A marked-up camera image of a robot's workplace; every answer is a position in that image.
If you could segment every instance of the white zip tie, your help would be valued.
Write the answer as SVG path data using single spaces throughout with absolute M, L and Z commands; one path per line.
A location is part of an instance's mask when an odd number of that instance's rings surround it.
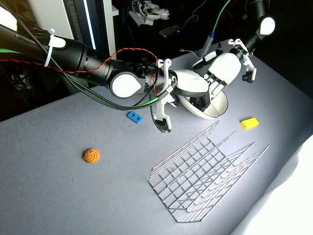
M 48 66 L 50 59 L 51 59 L 51 54 L 52 54 L 52 49 L 53 49 L 53 41 L 54 41 L 54 28 L 50 29 L 51 32 L 51 36 L 50 36 L 50 42 L 49 42 L 49 51 L 48 51 L 48 55 L 47 55 L 47 59 L 45 60 L 45 67 Z

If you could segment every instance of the yellow block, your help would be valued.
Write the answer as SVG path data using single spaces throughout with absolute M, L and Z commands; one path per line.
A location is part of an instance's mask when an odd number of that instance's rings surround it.
M 252 127 L 255 127 L 259 125 L 259 121 L 254 117 L 254 118 L 249 118 L 247 120 L 243 120 L 240 122 L 240 124 L 243 126 L 244 129 L 250 129 Z

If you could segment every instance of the table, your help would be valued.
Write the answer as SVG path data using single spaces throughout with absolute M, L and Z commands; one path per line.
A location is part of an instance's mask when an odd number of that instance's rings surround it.
M 222 47 L 228 50 L 226 42 Z M 180 56 L 171 69 L 189 69 L 194 61 L 192 54 Z M 252 61 L 258 68 L 255 83 L 241 80 L 242 68 L 225 88 L 229 107 L 211 140 L 236 130 L 225 152 L 253 141 L 252 150 L 270 148 L 203 222 L 176 223 L 148 179 L 153 166 L 215 121 L 168 106 L 173 130 L 162 134 L 149 109 L 136 111 L 144 120 L 135 124 L 127 111 L 79 93 L 0 123 L 0 233 L 229 234 L 313 133 L 313 101 L 259 59 Z M 114 99 L 103 87 L 95 90 Z M 244 130 L 240 121 L 250 117 L 260 125 Z M 82 159 L 91 147 L 102 153 L 97 164 Z

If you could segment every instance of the wire rack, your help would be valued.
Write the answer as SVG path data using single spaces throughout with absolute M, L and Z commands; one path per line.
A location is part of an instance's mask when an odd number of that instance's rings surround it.
M 239 161 L 255 143 L 226 156 L 208 137 L 218 121 L 156 165 L 149 183 L 179 223 L 200 222 L 269 148 Z

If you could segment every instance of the light strip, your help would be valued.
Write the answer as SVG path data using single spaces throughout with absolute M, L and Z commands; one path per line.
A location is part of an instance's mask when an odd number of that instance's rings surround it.
M 84 0 L 84 7 L 85 7 L 85 13 L 86 13 L 86 16 L 87 16 L 87 23 L 88 23 L 89 33 L 90 33 L 90 37 L 91 37 L 92 48 L 96 50 L 96 44 L 94 43 L 93 32 L 92 32 L 90 16 L 89 16 L 89 11 L 88 11 L 88 5 L 87 5 L 87 0 Z

